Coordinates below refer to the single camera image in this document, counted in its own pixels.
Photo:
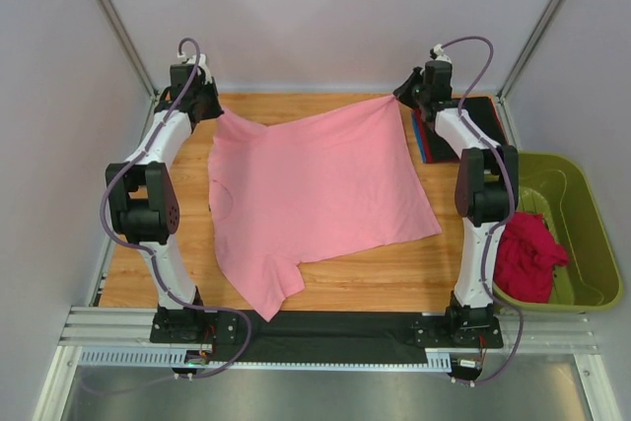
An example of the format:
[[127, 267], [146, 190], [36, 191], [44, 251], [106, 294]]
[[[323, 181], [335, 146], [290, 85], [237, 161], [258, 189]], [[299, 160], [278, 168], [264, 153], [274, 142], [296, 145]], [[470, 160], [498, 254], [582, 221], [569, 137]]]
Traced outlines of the pink t-shirt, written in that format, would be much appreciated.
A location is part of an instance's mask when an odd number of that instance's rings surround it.
[[225, 111], [208, 174], [217, 263], [265, 320], [302, 263], [441, 232], [391, 96], [275, 125]]

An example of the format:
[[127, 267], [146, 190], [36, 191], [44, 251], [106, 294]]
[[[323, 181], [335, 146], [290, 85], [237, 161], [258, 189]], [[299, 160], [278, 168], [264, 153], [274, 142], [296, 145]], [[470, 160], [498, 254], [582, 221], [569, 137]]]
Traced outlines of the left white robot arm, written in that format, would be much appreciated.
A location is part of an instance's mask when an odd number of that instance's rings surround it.
[[102, 201], [102, 209], [110, 214], [102, 218], [106, 231], [120, 245], [142, 254], [156, 285], [159, 303], [150, 334], [154, 343], [197, 342], [208, 326], [175, 238], [180, 211], [170, 168], [196, 125], [219, 117], [223, 110], [206, 56], [180, 53], [178, 59], [146, 136], [124, 162], [107, 166]]

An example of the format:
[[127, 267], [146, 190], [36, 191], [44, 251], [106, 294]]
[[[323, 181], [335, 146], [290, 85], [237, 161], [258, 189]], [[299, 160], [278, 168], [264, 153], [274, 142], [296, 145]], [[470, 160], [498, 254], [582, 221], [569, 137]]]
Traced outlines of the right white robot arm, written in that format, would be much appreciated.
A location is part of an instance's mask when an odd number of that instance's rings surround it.
[[492, 280], [499, 241], [515, 213], [519, 156], [486, 135], [453, 99], [453, 65], [444, 54], [413, 69], [394, 97], [420, 113], [459, 158], [455, 205], [464, 240], [459, 275], [442, 316], [421, 316], [418, 340], [429, 347], [500, 348]]

